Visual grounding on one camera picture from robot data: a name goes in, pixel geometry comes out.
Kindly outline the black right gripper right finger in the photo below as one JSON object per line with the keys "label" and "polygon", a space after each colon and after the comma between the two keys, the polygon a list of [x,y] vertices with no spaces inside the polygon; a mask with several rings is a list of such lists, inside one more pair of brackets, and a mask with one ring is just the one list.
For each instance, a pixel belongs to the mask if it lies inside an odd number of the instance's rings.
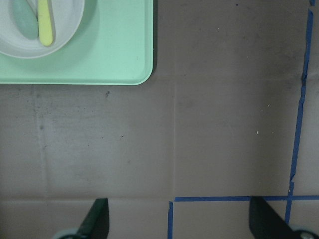
{"label": "black right gripper right finger", "polygon": [[260,196],[249,204],[249,229],[255,239],[300,239],[276,211]]}

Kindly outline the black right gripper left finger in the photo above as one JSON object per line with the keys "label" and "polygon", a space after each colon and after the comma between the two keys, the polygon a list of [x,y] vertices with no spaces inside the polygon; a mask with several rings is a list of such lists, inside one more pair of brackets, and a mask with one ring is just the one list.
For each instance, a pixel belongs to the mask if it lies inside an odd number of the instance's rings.
{"label": "black right gripper left finger", "polygon": [[76,239],[106,239],[110,230],[107,198],[96,199],[75,234]]}

